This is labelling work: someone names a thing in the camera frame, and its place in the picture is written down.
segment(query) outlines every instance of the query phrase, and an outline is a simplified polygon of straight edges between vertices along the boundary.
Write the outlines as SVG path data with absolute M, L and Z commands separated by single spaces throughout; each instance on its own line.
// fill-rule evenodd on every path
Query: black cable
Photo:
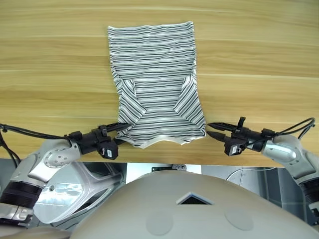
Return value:
M 36 137 L 36 138 L 68 139 L 67 136 L 56 136 L 56 135 L 51 135 L 51 134 L 40 133 L 40 132 L 31 131 L 31 130 L 28 130 L 25 128 L 15 127 L 15 126 L 6 125 L 6 124 L 2 124 L 2 123 L 0 123 L 0 129 L 2 129 L 3 132 L 7 132 L 9 130 L 9 131 L 13 131 L 16 133 L 20 133 L 23 135 Z M 14 162 L 15 167 L 17 168 L 17 166 L 21 163 L 21 160 L 15 152 L 13 152 L 11 149 L 9 149 L 9 147 L 7 146 L 7 144 L 4 141 L 4 138 L 1 135 L 1 132 L 0 132 L 0 146 L 4 147 L 4 149 L 8 152 L 10 158 Z
M 7 151 L 7 153 L 9 154 L 10 158 L 12 159 L 12 161 L 14 163 L 15 168 L 17 168 L 18 167 L 18 163 L 17 163 L 16 159 L 13 156 L 13 155 L 15 155 L 15 156 L 17 156 L 17 155 L 11 149 L 9 149 L 9 147 L 7 146 L 7 144 L 5 143 L 5 141 L 3 139 L 1 131 L 0 131 L 0 146 L 2 146 Z
M 24 134 L 24 135 L 31 136 L 31 137 L 36 137 L 36 138 L 65 139 L 64 136 L 56 136 L 56 135 L 51 135 L 51 134 L 46 134 L 46 133 L 39 133 L 39 132 L 31 131 L 31 130 L 28 130 L 28 129 L 15 127 L 15 126 L 11 126 L 11 125 L 6 125 L 6 124 L 1 124 L 1 123 L 0 123 L 0 128 L 2 128 L 2 130 L 4 132 L 7 132 L 9 130 L 9 131 L 13 131 L 13 132 L 16 132 L 16 133 L 20 133 L 20 134 Z
M 275 133 L 274 135 L 272 136 L 268 136 L 268 137 L 265 137 L 265 138 L 262 138 L 262 139 L 259 139 L 259 140 L 256 140 L 254 142 L 251 142 L 251 143 L 248 143 L 245 145 L 245 147 L 247 146 L 250 146 L 250 145 L 253 145 L 255 143 L 258 143 L 258 142 L 264 142 L 264 141 L 267 141 L 267 140 L 271 140 L 273 139 L 274 137 L 277 137 L 277 136 L 281 136 L 281 135 L 288 135 L 288 134 L 293 134 L 293 133 L 296 133 L 296 132 L 299 132 L 300 130 L 302 130 L 301 134 L 298 136 L 298 139 L 301 140 L 302 137 L 309 131 L 310 128 L 314 127 L 315 126 L 315 121 L 316 119 L 315 118 L 309 118 L 309 119 L 306 119 L 298 124 L 295 124 L 287 129 L 284 129 L 283 131 L 281 132 L 277 132 Z M 304 124 L 306 122 L 309 122 L 307 123 L 306 125 L 300 127 L 300 128 L 297 128 L 298 126 L 300 126 L 301 124 Z

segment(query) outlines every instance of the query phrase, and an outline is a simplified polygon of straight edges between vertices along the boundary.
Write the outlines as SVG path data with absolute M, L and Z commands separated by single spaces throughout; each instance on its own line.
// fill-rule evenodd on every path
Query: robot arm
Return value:
M 307 127 L 301 128 L 304 130 L 301 135 L 314 126 L 314 119 L 310 119 L 311 123 Z M 245 118 L 241 117 L 238 125 L 208 124 L 218 130 L 231 131 L 230 137 L 219 132 L 208 131 L 207 133 L 212 138 L 225 143 L 225 153 L 229 156 L 241 154 L 248 148 L 261 152 L 264 156 L 283 165 L 303 190 L 309 208 L 319 222 L 319 157 L 305 150 L 300 143 L 300 139 L 289 135 L 287 130 L 284 130 L 285 133 L 282 135 L 269 129 L 263 129 L 261 133 L 255 132 L 243 127 L 244 120 Z
M 98 151 L 103 158 L 115 159 L 118 146 L 107 135 L 129 124 L 102 125 L 90 133 L 73 132 L 67 139 L 46 140 L 37 152 L 23 160 L 13 173 L 0 198 L 0 224 L 28 223 L 33 207 L 46 183 L 61 168 L 81 158 L 81 155 Z
M 268 140 L 261 153 L 288 170 L 303 190 L 309 208 L 319 221 L 319 157 L 305 150 L 292 135 Z

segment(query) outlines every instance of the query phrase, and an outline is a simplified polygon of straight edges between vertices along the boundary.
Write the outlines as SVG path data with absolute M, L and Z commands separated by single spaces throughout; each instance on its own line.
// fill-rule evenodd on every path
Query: striped fabric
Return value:
M 146 148 L 206 136 L 197 94 L 193 22 L 108 27 L 111 70 L 119 94 L 116 138 Z

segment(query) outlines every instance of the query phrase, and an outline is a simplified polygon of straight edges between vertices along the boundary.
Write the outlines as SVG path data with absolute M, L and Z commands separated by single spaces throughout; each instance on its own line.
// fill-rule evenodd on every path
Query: wooden table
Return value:
M 0 122 L 64 135 L 117 121 L 106 28 L 194 21 L 198 92 L 207 122 L 253 130 L 319 119 L 317 0 L 2 0 Z M 22 158 L 41 139 L 4 135 Z M 319 154 L 319 127 L 302 140 Z M 278 166 L 209 137 L 187 145 L 120 146 L 116 162 Z M 0 157 L 7 157 L 3 149 Z M 105 161 L 96 153 L 83 161 Z

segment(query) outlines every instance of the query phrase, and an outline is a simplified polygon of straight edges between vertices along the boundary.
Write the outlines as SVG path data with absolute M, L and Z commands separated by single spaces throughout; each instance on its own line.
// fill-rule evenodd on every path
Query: garment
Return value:
M 108 27 L 111 70 L 119 94 L 118 132 L 140 148 L 206 136 L 196 82 L 193 22 Z

